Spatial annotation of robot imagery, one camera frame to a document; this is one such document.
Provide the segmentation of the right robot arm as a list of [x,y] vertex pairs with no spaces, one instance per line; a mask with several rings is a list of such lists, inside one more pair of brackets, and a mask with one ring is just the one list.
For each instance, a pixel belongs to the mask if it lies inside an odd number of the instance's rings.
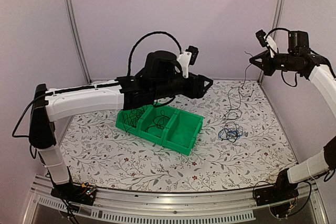
[[[332,112],[335,112],[335,73],[330,61],[314,52],[309,46],[306,31],[288,30],[288,51],[280,53],[271,32],[259,30],[256,38],[266,50],[250,58],[249,62],[258,67],[266,76],[275,71],[292,71],[297,77],[309,80],[321,93]],[[329,171],[335,171],[335,139],[330,140],[323,149],[306,161],[282,170],[271,190],[276,201],[284,200],[300,182],[314,179]]]

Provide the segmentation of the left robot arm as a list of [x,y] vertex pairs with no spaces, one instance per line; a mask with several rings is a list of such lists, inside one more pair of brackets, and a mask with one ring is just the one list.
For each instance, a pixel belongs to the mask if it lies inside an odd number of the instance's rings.
[[114,80],[66,89],[38,85],[34,99],[25,109],[30,112],[26,137],[42,157],[58,192],[67,200],[78,195],[57,144],[54,122],[82,113],[137,109],[176,95],[200,99],[213,80],[189,71],[197,56],[198,48],[193,46],[180,49],[178,55],[158,50],[147,55],[144,67],[135,76],[128,71],[126,76]]

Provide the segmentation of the green three-compartment bin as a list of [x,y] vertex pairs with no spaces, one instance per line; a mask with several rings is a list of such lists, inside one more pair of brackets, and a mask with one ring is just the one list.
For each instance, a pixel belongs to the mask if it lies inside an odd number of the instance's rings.
[[190,155],[203,126],[203,117],[170,106],[145,105],[120,111],[116,127],[127,133]]

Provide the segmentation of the floral table mat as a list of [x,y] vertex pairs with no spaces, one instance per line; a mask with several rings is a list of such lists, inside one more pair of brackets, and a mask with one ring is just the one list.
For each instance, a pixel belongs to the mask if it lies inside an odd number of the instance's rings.
[[75,116],[61,152],[76,183],[140,191],[213,191],[273,183],[295,155],[260,86],[217,80],[200,100],[172,106],[204,118],[186,156],[125,133],[116,111]]

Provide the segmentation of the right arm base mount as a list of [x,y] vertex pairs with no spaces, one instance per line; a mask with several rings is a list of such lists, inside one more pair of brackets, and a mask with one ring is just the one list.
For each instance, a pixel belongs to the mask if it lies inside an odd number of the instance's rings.
[[297,205],[298,184],[277,187],[276,184],[260,181],[253,187],[253,199],[257,206],[271,205],[270,213],[277,219],[288,218]]

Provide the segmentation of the front aluminium rail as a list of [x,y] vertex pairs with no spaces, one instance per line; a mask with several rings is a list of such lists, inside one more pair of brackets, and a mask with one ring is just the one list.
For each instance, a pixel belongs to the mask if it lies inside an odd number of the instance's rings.
[[23,223],[328,223],[315,183],[298,197],[257,205],[252,188],[205,193],[151,193],[99,188],[92,205],[65,204],[51,195],[47,177],[36,176]]

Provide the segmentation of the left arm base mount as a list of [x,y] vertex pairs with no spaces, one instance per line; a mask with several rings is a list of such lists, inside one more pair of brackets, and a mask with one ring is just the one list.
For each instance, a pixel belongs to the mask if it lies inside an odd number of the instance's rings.
[[51,191],[53,197],[88,206],[93,205],[96,193],[96,186],[89,185],[88,183],[75,185],[72,182],[62,185],[53,185]]

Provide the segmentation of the left aluminium frame post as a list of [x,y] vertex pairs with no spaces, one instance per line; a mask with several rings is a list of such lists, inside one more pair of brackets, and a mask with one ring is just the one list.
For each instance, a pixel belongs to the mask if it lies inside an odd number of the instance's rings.
[[82,48],[78,26],[76,22],[76,17],[75,17],[74,6],[72,3],[72,0],[64,0],[64,2],[65,2],[66,13],[68,16],[68,21],[69,21],[70,32],[72,35],[72,39],[73,39],[76,54],[79,60],[79,64],[81,67],[81,71],[84,76],[85,82],[91,83],[92,79],[89,73],[89,68],[88,68],[88,65],[85,59],[85,55],[83,53],[83,48]]

